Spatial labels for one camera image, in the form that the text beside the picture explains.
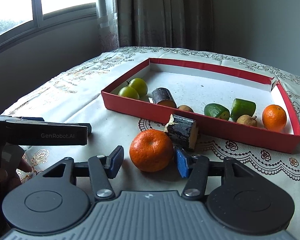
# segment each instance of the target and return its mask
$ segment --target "tree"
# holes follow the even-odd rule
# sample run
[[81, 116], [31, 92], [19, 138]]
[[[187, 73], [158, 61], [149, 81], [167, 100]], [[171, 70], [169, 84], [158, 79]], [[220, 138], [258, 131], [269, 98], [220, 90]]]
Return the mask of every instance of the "tree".
[[23, 23], [24, 21], [13, 21], [13, 20], [0, 20], [0, 35], [19, 24]]

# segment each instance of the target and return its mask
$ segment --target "metal screw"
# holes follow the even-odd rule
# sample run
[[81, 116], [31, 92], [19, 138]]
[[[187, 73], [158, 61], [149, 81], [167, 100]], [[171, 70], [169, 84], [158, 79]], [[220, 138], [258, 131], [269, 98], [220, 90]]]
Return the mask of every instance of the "metal screw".
[[185, 190], [185, 195], [187, 197], [197, 197], [200, 195], [200, 191], [196, 188], [189, 188]]
[[112, 195], [112, 190], [109, 189], [100, 189], [97, 191], [98, 197], [110, 197]]

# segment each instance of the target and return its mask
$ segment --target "white tablecloth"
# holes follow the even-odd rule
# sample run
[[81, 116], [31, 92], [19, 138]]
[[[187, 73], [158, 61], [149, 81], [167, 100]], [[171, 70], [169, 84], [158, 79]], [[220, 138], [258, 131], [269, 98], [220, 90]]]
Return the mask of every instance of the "white tablecloth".
[[[113, 80], [149, 57], [173, 58], [211, 63], [276, 76], [287, 91], [300, 120], [300, 77], [244, 58], [188, 49], [126, 47], [103, 53], [51, 79], [30, 94], [22, 97], [2, 114], [43, 117], [50, 122], [89, 122], [92, 136], [86, 146], [24, 147], [24, 158], [33, 172], [19, 171], [22, 181], [35, 176], [60, 159], [71, 156], [76, 162], [87, 161], [97, 154], [108, 155], [117, 145], [125, 149], [124, 163], [111, 184], [120, 190], [179, 190], [186, 180], [181, 179], [173, 164], [157, 173], [140, 172], [129, 158], [132, 139], [146, 129], [162, 130], [162, 124], [107, 110], [100, 91]], [[196, 152], [212, 161], [234, 157], [279, 187], [295, 201], [295, 214], [288, 231], [300, 240], [300, 144], [293, 155], [279, 153], [237, 142], [201, 135]], [[78, 184], [89, 191], [89, 181]], [[209, 178], [206, 194], [220, 185], [220, 178]]]

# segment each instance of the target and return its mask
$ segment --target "circular cover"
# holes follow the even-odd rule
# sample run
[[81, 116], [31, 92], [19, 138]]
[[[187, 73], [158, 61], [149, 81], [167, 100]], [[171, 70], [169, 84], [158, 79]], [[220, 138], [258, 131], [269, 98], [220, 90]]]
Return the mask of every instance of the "circular cover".
[[63, 179], [29, 180], [10, 192], [2, 203], [7, 221], [29, 233], [52, 233], [72, 226], [90, 207], [86, 193]]
[[213, 190], [207, 198], [207, 208], [219, 223], [249, 235], [281, 231], [294, 213], [288, 193], [251, 178], [235, 178]]

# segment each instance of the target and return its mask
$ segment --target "orange fruit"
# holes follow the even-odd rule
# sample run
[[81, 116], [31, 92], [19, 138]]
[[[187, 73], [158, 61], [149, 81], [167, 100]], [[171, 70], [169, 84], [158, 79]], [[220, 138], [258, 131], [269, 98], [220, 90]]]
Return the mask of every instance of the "orange fruit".
[[263, 110], [262, 122], [266, 129], [281, 132], [287, 124], [287, 114], [281, 106], [269, 105]]
[[133, 139], [129, 153], [133, 164], [139, 170], [160, 171], [173, 158], [173, 144], [164, 132], [145, 130]]

